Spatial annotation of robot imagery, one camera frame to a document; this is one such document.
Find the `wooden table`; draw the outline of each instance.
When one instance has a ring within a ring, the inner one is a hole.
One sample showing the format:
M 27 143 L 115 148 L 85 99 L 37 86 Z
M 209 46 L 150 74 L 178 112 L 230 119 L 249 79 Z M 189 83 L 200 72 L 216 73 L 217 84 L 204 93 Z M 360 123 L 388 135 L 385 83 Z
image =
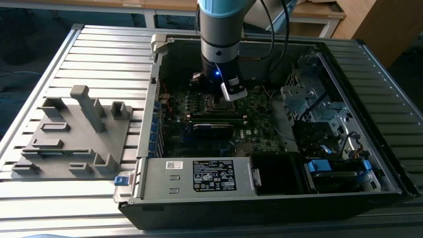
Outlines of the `wooden table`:
M 194 16 L 197 0 L 0 0 L 0 6 L 70 11 L 137 13 L 146 28 L 156 28 L 157 15 Z M 296 6 L 290 21 L 324 24 L 320 37 L 330 37 L 342 12 L 333 12 L 325 3 L 305 2 Z

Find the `side panel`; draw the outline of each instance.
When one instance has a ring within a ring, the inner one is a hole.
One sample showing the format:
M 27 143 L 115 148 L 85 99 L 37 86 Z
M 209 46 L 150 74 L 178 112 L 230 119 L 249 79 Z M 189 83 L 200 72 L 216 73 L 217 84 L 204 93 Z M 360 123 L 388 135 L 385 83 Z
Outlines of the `side panel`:
M 397 194 L 174 203 L 119 204 L 118 210 L 139 230 L 281 225 L 350 218 L 401 199 Z

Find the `floor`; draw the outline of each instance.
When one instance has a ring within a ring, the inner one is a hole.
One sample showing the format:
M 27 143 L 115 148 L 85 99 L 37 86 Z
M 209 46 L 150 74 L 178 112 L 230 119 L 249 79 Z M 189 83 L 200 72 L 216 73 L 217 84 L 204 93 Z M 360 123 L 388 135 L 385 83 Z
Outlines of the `floor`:
M 30 63 L 11 66 L 0 58 L 0 139 L 19 110 L 21 101 L 30 94 L 38 80 L 38 76 L 34 74 L 1 76 L 2 71 L 34 71 L 42 73 L 74 23 L 144 27 L 141 15 L 59 11 L 58 16 L 57 19 L 53 19 L 51 13 L 46 10 L 33 10 L 29 15 L 35 28 L 35 31 L 26 37 L 29 48 L 35 53 L 35 59 Z M 157 26 L 170 29 L 193 29 L 193 17 L 169 16 L 165 18 L 164 16 L 158 16 Z M 421 49 L 416 48 L 406 54 L 402 54 L 389 68 L 393 78 L 420 110 L 423 110 L 423 97 L 418 94 L 418 88 L 423 85 Z

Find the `table leg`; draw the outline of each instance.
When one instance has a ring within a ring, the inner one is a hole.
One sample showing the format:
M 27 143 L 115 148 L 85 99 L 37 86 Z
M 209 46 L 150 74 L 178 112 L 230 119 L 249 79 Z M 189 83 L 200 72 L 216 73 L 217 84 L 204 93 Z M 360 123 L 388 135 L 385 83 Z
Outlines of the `table leg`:
M 142 9 L 145 18 L 145 27 L 156 28 L 156 13 L 153 9 Z
M 333 18 L 328 21 L 328 23 L 322 27 L 322 30 L 321 30 L 318 37 L 321 37 L 321 38 L 330 38 L 332 37 L 332 34 L 333 34 L 334 29 L 337 27 L 338 21 L 340 21 L 340 19 L 336 19 L 336 18 Z

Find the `black cable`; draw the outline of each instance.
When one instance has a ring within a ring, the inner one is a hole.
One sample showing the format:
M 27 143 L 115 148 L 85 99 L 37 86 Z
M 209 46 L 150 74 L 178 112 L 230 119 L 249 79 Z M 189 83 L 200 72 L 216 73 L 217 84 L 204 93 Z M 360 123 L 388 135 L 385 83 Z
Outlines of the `black cable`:
M 193 28 L 194 28 L 194 31 L 196 31 L 196 35 L 198 36 L 198 31 L 197 31 L 197 26 L 198 26 L 198 18 L 200 18 L 200 7 L 197 5 L 197 11 L 196 11 L 196 19 L 194 19 L 194 25 L 193 25 Z
M 316 99 L 316 101 L 312 103 L 312 105 L 309 106 L 309 108 L 305 109 L 305 111 L 302 112 L 301 116 L 298 117 L 297 120 L 301 120 L 302 117 L 310 112 L 310 110 L 313 110 L 313 108 L 318 105 L 318 103 L 322 101 L 322 99 L 325 98 L 325 96 L 328 95 L 328 92 L 324 92 L 320 97 Z
M 362 151 L 362 144 L 358 142 L 358 140 L 354 140 L 354 143 L 358 145 L 358 148 L 356 149 L 356 151 L 353 152 L 353 154 L 350 155 L 349 159 L 353 159 L 354 156 Z
M 262 8 L 264 8 L 265 15 L 266 15 L 266 18 L 268 18 L 268 20 L 269 20 L 270 29 L 272 29 L 272 42 L 270 42 L 270 47 L 269 47 L 269 50 L 268 50 L 265 56 L 262 56 L 262 57 L 260 58 L 260 60 L 264 60 L 264 59 L 268 58 L 268 56 L 270 55 L 270 52 L 272 52 L 272 50 L 273 50 L 273 46 L 274 46 L 274 29 L 273 29 L 273 21 L 272 21 L 272 17 L 270 17 L 270 14 L 269 14 L 269 10 L 266 9 L 266 6 L 265 6 L 265 4 L 264 4 L 264 1 L 260 0 L 260 2 L 261 2 L 261 5 L 262 5 Z
M 342 142 L 341 142 L 341 146 L 340 146 L 340 150 L 338 150 L 338 154 L 337 154 L 337 158 L 336 159 L 340 159 L 342 157 L 342 153 L 344 153 L 344 148 L 345 148 L 345 145 L 346 145 L 346 141 L 348 141 L 348 138 L 353 135 L 357 135 L 357 133 L 354 131 L 350 131 L 346 136 L 344 137 L 342 139 Z
M 284 0 L 281 0 L 281 6 L 282 6 L 282 11 L 284 11 L 284 18 L 285 18 L 285 34 L 284 34 L 284 47 L 282 47 L 282 52 L 280 54 L 278 60 L 276 62 L 276 64 L 273 65 L 273 67 L 269 69 L 269 74 L 274 71 L 274 69 L 277 68 L 277 65 L 280 64 L 280 61 L 284 57 L 285 54 L 285 50 L 288 47 L 288 39 L 289 39 L 289 14 L 288 14 L 288 8 L 285 6 Z

